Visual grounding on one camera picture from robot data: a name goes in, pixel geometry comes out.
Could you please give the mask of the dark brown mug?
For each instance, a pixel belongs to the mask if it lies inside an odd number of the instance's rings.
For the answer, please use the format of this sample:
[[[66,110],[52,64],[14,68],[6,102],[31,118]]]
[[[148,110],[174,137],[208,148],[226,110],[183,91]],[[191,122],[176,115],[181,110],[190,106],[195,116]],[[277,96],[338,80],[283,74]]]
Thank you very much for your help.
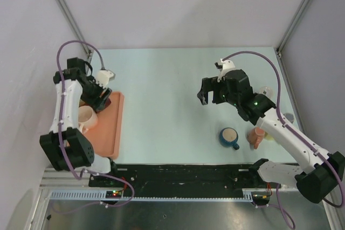
[[[109,97],[107,99],[104,99],[104,101],[102,102],[101,110],[106,109],[110,104],[111,100]]]

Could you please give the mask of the blue mug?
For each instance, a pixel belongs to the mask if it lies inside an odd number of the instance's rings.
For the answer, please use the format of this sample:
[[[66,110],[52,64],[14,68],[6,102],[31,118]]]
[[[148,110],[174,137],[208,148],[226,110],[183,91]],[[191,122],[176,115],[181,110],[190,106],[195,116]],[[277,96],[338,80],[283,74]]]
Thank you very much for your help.
[[[224,128],[219,133],[219,141],[223,147],[239,149],[238,133],[233,128]]]

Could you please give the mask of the orange mug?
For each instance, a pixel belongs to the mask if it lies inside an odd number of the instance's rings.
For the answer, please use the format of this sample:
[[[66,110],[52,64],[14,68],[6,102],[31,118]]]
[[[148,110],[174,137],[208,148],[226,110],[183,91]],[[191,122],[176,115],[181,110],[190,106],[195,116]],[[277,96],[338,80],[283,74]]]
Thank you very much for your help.
[[[85,105],[86,103],[83,100],[79,101],[79,107]]]

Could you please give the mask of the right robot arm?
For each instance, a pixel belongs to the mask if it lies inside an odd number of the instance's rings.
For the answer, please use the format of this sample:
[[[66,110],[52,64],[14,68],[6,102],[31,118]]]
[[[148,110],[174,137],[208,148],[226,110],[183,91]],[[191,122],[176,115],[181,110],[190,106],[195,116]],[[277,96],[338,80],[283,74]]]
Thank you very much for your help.
[[[331,154],[294,127],[278,110],[278,106],[263,94],[255,93],[246,73],[227,72],[222,78],[203,78],[197,97],[201,104],[228,103],[234,106],[244,121],[271,135],[297,162],[296,166],[260,159],[250,167],[249,181],[255,187],[267,182],[294,187],[309,201],[319,203],[337,186],[344,194],[342,184],[344,155]]]

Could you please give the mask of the yellow mug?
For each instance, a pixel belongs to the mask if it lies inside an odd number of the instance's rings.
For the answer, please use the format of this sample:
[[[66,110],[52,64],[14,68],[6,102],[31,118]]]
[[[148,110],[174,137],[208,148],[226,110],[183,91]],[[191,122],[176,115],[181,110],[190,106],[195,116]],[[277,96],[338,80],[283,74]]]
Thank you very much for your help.
[[[274,141],[274,138],[269,133],[265,133],[265,139],[268,141]]]

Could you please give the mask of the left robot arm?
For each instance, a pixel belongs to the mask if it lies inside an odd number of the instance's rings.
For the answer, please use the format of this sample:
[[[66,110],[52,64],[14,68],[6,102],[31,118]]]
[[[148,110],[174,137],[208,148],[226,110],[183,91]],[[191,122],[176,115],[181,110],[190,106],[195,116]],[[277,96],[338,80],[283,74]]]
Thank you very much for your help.
[[[101,173],[107,186],[119,182],[120,174],[109,157],[95,154],[91,142],[80,131],[79,102],[83,101],[98,113],[111,103],[112,90],[107,87],[115,74],[102,68],[95,76],[88,75],[92,66],[79,58],[67,60],[67,68],[59,69],[54,77],[57,92],[54,118],[49,132],[41,135],[39,144],[56,171],[81,168]]]

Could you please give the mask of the large pink mug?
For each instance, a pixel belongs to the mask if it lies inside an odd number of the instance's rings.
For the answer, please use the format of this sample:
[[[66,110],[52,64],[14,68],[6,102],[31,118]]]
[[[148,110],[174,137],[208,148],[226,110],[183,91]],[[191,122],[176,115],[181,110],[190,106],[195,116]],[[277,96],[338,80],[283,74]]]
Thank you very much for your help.
[[[98,124],[98,117],[90,106],[81,106],[78,109],[78,123],[80,132],[84,134]]]

